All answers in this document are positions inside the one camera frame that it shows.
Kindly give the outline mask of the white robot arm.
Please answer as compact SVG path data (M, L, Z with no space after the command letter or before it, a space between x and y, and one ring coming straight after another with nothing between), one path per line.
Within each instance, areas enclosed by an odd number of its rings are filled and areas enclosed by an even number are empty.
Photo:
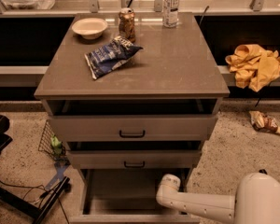
M269 175L246 175L234 196L180 192L180 183L177 176L165 175L157 203L224 224L280 224L280 183Z

